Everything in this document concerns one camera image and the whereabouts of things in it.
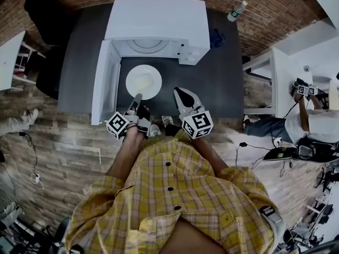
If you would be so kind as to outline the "person's left forearm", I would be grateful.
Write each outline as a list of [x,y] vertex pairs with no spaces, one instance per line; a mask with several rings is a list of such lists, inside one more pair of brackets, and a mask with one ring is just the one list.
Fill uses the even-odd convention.
[[127,134],[106,176],[126,181],[136,162],[145,136],[136,126],[127,130]]

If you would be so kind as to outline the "black backpack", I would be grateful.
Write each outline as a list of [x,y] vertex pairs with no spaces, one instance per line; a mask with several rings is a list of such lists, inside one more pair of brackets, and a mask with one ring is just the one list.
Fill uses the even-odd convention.
[[328,143],[304,137],[297,145],[297,158],[323,164],[335,162],[339,160],[339,141]]

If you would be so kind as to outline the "dark grey table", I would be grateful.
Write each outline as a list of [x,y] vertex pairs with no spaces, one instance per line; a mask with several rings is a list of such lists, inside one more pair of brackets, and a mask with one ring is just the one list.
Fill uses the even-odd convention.
[[[111,4],[80,10],[68,41],[59,86],[58,109],[68,113],[92,111],[95,72]],[[239,119],[244,111],[244,74],[238,28],[225,13],[207,9],[210,29],[224,37],[195,65],[180,65],[167,58],[123,58],[119,77],[117,109],[124,111],[132,97],[126,88],[128,72],[138,65],[151,65],[162,76],[159,93],[146,101],[154,115],[178,115],[173,90],[182,87],[197,94],[211,116]]]

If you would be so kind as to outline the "white round plate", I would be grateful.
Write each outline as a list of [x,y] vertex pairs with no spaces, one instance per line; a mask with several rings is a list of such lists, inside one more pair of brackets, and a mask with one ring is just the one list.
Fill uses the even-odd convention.
[[132,68],[126,77],[128,93],[135,97],[142,95],[142,100],[155,97],[162,87],[162,77],[159,71],[150,65],[138,65]]

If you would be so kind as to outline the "person's right forearm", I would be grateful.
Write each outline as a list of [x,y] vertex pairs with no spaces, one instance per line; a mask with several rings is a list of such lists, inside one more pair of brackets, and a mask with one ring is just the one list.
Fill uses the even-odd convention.
[[218,175],[222,170],[228,168],[228,165],[214,150],[212,145],[204,138],[192,139],[192,144],[196,151],[209,162],[215,175]]

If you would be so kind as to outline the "black office chair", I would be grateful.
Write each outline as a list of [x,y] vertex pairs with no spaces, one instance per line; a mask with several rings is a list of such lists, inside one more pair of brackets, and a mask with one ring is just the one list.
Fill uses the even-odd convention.
[[24,74],[36,71],[36,87],[42,93],[57,100],[64,57],[75,20],[65,11],[59,0],[26,0],[24,9],[51,48],[44,56],[37,51],[28,59]]

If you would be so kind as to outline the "white desk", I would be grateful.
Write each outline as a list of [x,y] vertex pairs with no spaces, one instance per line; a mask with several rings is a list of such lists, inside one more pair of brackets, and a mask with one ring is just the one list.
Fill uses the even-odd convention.
[[288,111],[296,112],[290,88],[297,78],[326,90],[329,108],[339,110],[339,34],[325,38],[291,35],[244,63],[243,70],[248,69],[271,79],[272,104],[246,108],[246,114],[284,117]]

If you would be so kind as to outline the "dark blue cloth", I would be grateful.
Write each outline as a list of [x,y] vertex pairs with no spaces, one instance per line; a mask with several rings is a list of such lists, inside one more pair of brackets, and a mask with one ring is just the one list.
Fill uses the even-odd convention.
[[220,48],[225,44],[225,36],[218,29],[209,30],[210,48]]

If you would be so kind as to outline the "clear plastic water bottle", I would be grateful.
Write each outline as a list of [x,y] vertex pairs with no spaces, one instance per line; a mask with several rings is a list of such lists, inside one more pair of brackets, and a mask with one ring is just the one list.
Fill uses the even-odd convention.
[[247,6],[247,1],[242,1],[241,5],[238,7],[235,7],[227,16],[227,19],[230,22],[235,22],[238,17],[244,12],[246,6]]

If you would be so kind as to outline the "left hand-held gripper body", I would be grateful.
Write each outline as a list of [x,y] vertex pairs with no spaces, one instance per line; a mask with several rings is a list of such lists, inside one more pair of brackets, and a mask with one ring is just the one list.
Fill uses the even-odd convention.
[[117,140],[125,137],[127,130],[133,126],[136,126],[138,131],[146,137],[149,136],[151,127],[150,112],[140,103],[132,103],[123,114],[115,112],[106,123],[108,132]]

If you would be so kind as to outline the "yellow plaid shirt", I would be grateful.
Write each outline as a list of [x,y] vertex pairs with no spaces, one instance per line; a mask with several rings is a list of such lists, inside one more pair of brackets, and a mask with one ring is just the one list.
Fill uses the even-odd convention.
[[180,130],[143,140],[127,180],[102,176],[74,209],[69,254],[271,254],[285,230],[247,167],[215,175]]

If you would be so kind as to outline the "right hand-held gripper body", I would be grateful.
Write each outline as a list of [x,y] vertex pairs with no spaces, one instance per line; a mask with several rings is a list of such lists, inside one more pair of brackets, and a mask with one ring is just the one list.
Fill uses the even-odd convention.
[[179,107],[182,129],[191,139],[198,139],[208,135],[213,128],[213,121],[210,112],[204,105],[195,107]]

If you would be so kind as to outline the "white microwave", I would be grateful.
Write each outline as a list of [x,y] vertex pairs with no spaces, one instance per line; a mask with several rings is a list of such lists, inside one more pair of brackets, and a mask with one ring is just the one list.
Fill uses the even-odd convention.
[[96,66],[91,124],[116,112],[122,58],[172,58],[194,66],[209,50],[204,1],[115,0]]

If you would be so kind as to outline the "white side table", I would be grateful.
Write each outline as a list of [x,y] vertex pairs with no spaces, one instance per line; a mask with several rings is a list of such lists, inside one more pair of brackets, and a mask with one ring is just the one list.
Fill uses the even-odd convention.
[[8,89],[20,91],[12,86],[13,80],[36,84],[35,81],[15,74],[16,72],[24,73],[23,59],[28,61],[34,52],[42,58],[46,57],[24,42],[25,34],[24,30],[0,46],[0,91]]

